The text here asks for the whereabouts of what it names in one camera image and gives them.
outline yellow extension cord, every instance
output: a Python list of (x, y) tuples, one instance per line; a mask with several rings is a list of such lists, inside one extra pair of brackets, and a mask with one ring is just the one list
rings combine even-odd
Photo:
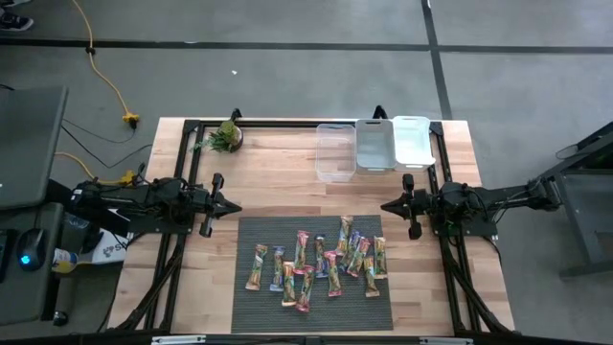
[[(83, 168), (83, 170), (85, 171), (85, 173), (87, 173), (87, 175), (89, 176), (89, 178), (91, 179), (95, 179), (96, 176), (94, 176), (94, 174), (92, 174), (89, 169), (87, 168), (87, 166), (85, 165), (85, 163), (83, 163), (83, 161), (81, 161), (80, 159), (78, 159), (76, 156), (68, 153), (68, 152), (56, 152), (56, 155), (59, 156), (64, 156), (64, 157), (68, 157), (72, 160), (74, 160), (75, 162), (79, 163), (79, 165)], [(127, 173), (122, 176), (122, 178), (118, 179), (118, 180), (114, 180), (114, 181), (105, 181), (105, 180), (98, 180), (98, 183), (100, 184), (104, 184), (104, 185), (126, 185), (132, 182), (132, 178), (135, 176), (136, 174), (133, 171), (127, 171)]]
[(77, 7), (77, 10), (79, 10), (80, 15), (83, 18), (83, 21), (85, 22), (85, 26), (87, 27), (87, 32), (89, 34), (89, 51), (87, 52), (87, 55), (89, 56), (89, 62), (92, 65), (92, 69), (94, 70), (94, 72), (96, 72), (96, 75), (98, 75), (98, 77), (100, 77), (103, 81), (105, 81), (113, 89), (113, 91), (115, 91), (115, 94), (117, 94), (117, 98), (119, 98), (119, 101), (122, 103), (122, 106), (124, 107), (125, 114), (122, 117), (122, 119), (124, 120), (124, 122), (129, 123), (132, 126), (132, 124), (135, 124), (139, 121), (139, 116), (129, 111), (129, 109), (127, 108), (127, 105), (125, 105), (124, 97), (122, 97), (122, 93), (119, 91), (117, 86), (115, 86), (113, 82), (109, 80), (107, 77), (105, 77), (104, 74), (101, 71), (99, 71), (98, 68), (96, 67), (96, 63), (94, 62), (94, 53), (93, 53), (94, 34), (92, 33), (92, 27), (91, 25), (89, 25), (89, 20), (87, 20), (87, 15), (85, 15), (85, 12), (80, 7), (77, 0), (72, 0), (72, 2), (73, 4), (75, 4), (75, 7)]

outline wooden tabletop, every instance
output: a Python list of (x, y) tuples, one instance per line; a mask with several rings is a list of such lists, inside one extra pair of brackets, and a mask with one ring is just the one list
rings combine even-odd
[[(148, 162), (148, 180), (173, 175), (184, 120), (160, 119)], [(467, 122), (445, 121), (443, 129), (453, 180), (479, 186), (481, 179)], [(243, 132), (244, 144), (239, 151), (202, 153), (196, 181), (210, 188), (213, 173), (222, 173), (225, 178), (222, 192), (240, 204), (243, 211), (217, 220), (209, 239), (197, 232), (188, 237), (172, 325), (174, 333), (231, 331), (238, 218), (381, 215), (387, 239), (394, 330), (334, 334), (452, 334), (441, 252), (428, 219), (420, 217), (423, 236), (418, 241), (409, 241), (409, 223), (379, 208), (400, 196), (401, 173), (356, 174), (350, 183), (323, 183), (315, 172), (314, 128), (245, 128)], [(188, 148), (193, 147), (193, 137)], [(433, 151), (437, 157), (435, 142)], [(186, 162), (184, 176), (188, 175), (190, 152)], [(439, 180), (443, 181), (440, 171)], [(415, 182), (416, 189), (429, 188), (425, 173), (415, 174)], [(160, 235), (145, 235), (129, 247), (109, 327), (124, 321), (150, 287), (159, 241)], [(499, 320), (512, 329), (511, 309), (496, 252), (481, 238), (467, 238), (466, 248), (476, 290)], [(468, 325), (464, 294), (459, 287), (458, 291), (463, 320)], [(166, 289), (161, 293), (158, 322), (166, 293)]]

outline colorful wrapper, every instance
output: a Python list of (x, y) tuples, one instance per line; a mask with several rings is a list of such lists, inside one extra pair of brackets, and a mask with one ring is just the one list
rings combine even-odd
[(328, 277), (328, 261), (324, 258), (324, 243), (326, 241), (326, 235), (315, 236), (315, 258), (317, 259), (317, 266), (315, 266), (315, 277), (327, 278)]
[(353, 254), (352, 263), (349, 264), (347, 273), (351, 274), (353, 277), (357, 277), (359, 275), (360, 268), (362, 268), (362, 262), (364, 261), (364, 257), (366, 257), (366, 253), (368, 252), (368, 248), (370, 246), (371, 242), (367, 238), (360, 238), (360, 244)]
[(298, 232), (298, 240), (296, 240), (296, 259), (294, 260), (294, 273), (296, 274), (305, 274), (308, 235), (309, 233), (307, 231)]
[(324, 253), (324, 257), (328, 260), (329, 274), (329, 290), (328, 296), (340, 296), (343, 294), (341, 290), (341, 281), (338, 279), (338, 269), (336, 268), (336, 251), (327, 251)]
[(313, 289), (315, 282), (315, 268), (310, 265), (305, 266), (305, 280), (303, 281), (303, 289), (300, 291), (300, 298), (296, 304), (296, 309), (302, 312), (310, 311), (310, 291)]
[(385, 261), (385, 239), (375, 236), (375, 279), (387, 278), (387, 263)]
[(349, 244), (349, 234), (353, 226), (353, 216), (341, 217), (341, 229), (338, 234), (338, 244), (336, 245), (336, 255), (343, 256), (347, 253)]
[(284, 262), (284, 307), (296, 305), (296, 292), (294, 292), (294, 263)]
[(264, 264), (264, 257), (268, 252), (268, 247), (263, 244), (256, 244), (256, 259), (253, 261), (251, 275), (245, 286), (246, 289), (260, 290), (261, 266)]
[(364, 273), (366, 275), (366, 297), (377, 297), (379, 290), (375, 285), (375, 264), (372, 256), (364, 258)]
[(349, 238), (349, 246), (347, 247), (347, 254), (341, 258), (338, 263), (338, 270), (341, 272), (347, 272), (347, 267), (352, 263), (353, 254), (357, 250), (357, 246), (360, 244), (360, 232), (353, 230), (352, 235)]
[(275, 275), (272, 277), (270, 284), (271, 291), (281, 292), (284, 290), (284, 246), (274, 246), (275, 249)]

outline gray mat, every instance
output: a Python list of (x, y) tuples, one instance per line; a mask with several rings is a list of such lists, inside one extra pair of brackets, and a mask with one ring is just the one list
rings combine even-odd
[[(237, 273), (232, 309), (232, 333), (289, 333), (386, 331), (394, 328), (387, 280), (375, 281), (380, 296), (366, 298), (363, 271), (359, 278), (339, 273), (343, 295), (328, 297), (328, 278), (315, 279), (310, 313), (282, 307), (282, 292), (269, 290), (273, 278), (273, 245), (285, 246), (285, 261), (294, 260), (298, 230), (310, 232), (306, 262), (315, 265), (313, 237), (326, 235), (326, 250), (336, 248), (340, 217), (241, 218), (238, 225)], [(353, 229), (363, 236), (382, 236), (379, 216), (355, 216)], [(260, 291), (245, 289), (254, 261), (256, 244), (268, 245), (261, 272)], [(295, 276), (296, 296), (303, 277)]]

